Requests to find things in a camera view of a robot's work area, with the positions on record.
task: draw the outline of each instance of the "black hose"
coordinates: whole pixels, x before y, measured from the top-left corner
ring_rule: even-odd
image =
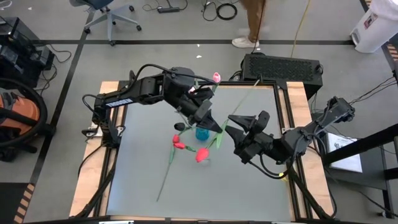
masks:
[[[44,127],[44,125],[47,121],[47,116],[48,116],[47,107],[44,103],[44,100],[35,90],[33,90],[31,87],[29,87],[19,81],[12,80],[9,78],[0,78],[0,83],[3,83],[3,82],[12,83],[16,86],[17,89],[22,89],[22,91],[26,94],[25,96],[28,99],[32,100],[37,105],[37,107],[39,108],[40,114],[39,114],[39,120],[37,121],[37,124],[34,127],[32,127],[30,130],[28,130],[26,133],[20,135],[19,137],[11,139],[10,141],[0,142],[0,148],[20,144],[20,143],[28,140],[29,138],[35,136]]]

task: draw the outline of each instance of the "gray table surface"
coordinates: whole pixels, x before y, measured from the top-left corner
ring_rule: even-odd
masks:
[[[247,88],[218,88],[213,102],[213,117],[222,125]],[[237,115],[270,114],[265,133],[280,136],[273,89],[254,89],[239,107]],[[170,166],[160,200],[157,195],[169,161],[174,124],[182,122],[166,102],[151,106],[129,105],[126,130],[116,163],[107,215],[141,217],[197,218],[205,220],[290,220],[288,183],[273,180],[233,154],[234,144],[225,133],[221,147],[210,148],[210,161],[202,164],[195,153],[179,150]],[[194,131],[181,140],[198,149]],[[252,161],[259,164],[256,156]],[[282,171],[271,159],[266,166]]]

